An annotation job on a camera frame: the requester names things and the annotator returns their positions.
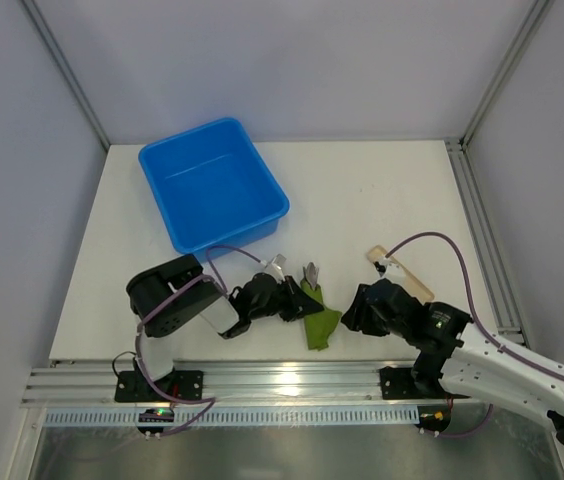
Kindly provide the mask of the silver spoon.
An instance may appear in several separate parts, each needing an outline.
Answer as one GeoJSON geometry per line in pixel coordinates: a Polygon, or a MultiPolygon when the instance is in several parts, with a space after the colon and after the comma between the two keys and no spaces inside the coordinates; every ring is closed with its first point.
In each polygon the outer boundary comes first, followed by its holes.
{"type": "Polygon", "coordinates": [[[316,290],[319,286],[319,282],[318,282],[319,268],[315,263],[313,262],[309,262],[309,263],[313,264],[313,285],[309,285],[309,286],[311,287],[312,290],[316,290]]]}

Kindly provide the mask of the beige cutlery tray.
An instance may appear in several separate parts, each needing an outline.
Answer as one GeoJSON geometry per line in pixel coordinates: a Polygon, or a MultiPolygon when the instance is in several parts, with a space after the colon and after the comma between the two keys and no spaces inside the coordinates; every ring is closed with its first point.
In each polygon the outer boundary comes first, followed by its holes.
{"type": "Polygon", "coordinates": [[[429,303],[435,299],[433,291],[407,269],[403,263],[398,261],[395,257],[389,256],[388,251],[383,246],[376,245],[366,253],[366,258],[372,265],[382,257],[392,258],[401,264],[406,272],[407,278],[402,284],[398,285],[403,287],[410,296],[415,297],[420,303],[429,303]]]}

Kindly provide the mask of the blue plastic bin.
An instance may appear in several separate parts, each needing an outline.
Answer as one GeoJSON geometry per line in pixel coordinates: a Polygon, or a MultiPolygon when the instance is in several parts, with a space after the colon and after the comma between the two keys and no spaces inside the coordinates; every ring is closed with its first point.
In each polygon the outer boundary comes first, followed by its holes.
{"type": "Polygon", "coordinates": [[[138,161],[173,248],[204,257],[277,230],[289,199],[243,125],[225,117],[144,146],[138,161]]]}

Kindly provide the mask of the silver table knife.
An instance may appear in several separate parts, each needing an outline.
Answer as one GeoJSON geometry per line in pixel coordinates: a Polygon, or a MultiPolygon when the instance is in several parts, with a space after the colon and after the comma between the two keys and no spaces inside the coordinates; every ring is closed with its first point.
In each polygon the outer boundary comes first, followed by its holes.
{"type": "Polygon", "coordinates": [[[303,267],[303,278],[309,284],[313,285],[313,264],[309,263],[303,267]]]}

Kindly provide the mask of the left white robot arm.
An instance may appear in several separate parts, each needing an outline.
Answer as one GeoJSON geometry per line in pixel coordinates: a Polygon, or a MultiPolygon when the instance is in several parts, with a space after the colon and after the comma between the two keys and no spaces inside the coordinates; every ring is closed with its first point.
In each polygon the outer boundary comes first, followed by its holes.
{"type": "Polygon", "coordinates": [[[222,339],[248,331],[253,321],[279,317],[293,322],[322,313],[325,307],[292,276],[284,273],[281,255],[264,264],[250,281],[227,293],[219,279],[204,273],[192,254],[163,263],[133,277],[126,286],[130,307],[138,318],[133,369],[116,375],[115,401],[139,403],[203,402],[202,376],[174,367],[167,338],[200,317],[222,339]]]}

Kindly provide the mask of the green paper napkin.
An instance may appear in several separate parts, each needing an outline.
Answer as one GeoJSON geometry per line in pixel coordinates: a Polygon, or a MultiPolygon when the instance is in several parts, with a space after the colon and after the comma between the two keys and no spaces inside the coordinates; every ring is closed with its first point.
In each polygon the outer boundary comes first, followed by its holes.
{"type": "Polygon", "coordinates": [[[321,312],[304,317],[307,347],[314,351],[324,350],[329,346],[328,340],[338,326],[342,312],[331,309],[325,304],[322,289],[319,285],[313,289],[309,282],[303,279],[300,286],[304,293],[323,307],[321,312]]]}

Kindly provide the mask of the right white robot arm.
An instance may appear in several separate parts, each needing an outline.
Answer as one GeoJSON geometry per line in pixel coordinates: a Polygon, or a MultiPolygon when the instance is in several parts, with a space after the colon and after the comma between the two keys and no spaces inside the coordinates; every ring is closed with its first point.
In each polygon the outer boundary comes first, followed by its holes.
{"type": "Polygon", "coordinates": [[[564,365],[490,332],[443,302],[421,303],[387,279],[358,287],[342,317],[350,330],[393,334],[419,352],[392,382],[424,398],[471,397],[554,432],[564,446],[564,365]]]}

